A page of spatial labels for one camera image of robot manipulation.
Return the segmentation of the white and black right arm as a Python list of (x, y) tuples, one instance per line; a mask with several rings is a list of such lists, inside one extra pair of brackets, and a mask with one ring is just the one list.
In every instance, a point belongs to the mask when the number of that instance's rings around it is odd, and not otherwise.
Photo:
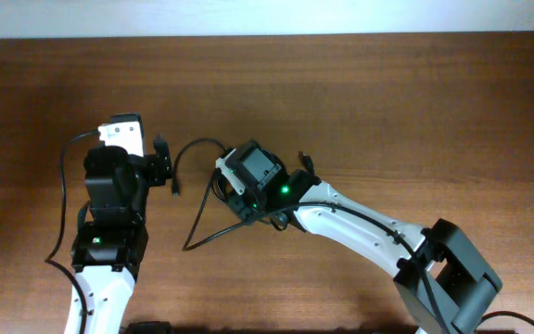
[(293, 173), (250, 140), (227, 150), (216, 169), (231, 186), (228, 204), (246, 224), (264, 218), (284, 230), (329, 238), (384, 270), (421, 333), (472, 333), (502, 281), (464, 233), (439, 219), (431, 227), (391, 218), (319, 178), (309, 156)]

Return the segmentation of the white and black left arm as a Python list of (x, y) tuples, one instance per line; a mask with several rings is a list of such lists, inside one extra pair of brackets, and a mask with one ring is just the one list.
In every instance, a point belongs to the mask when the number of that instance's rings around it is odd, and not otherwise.
[(146, 250), (149, 189), (172, 178), (169, 146), (153, 154), (100, 145), (83, 162), (89, 200), (80, 208), (71, 247), (72, 293), (66, 333), (118, 333)]

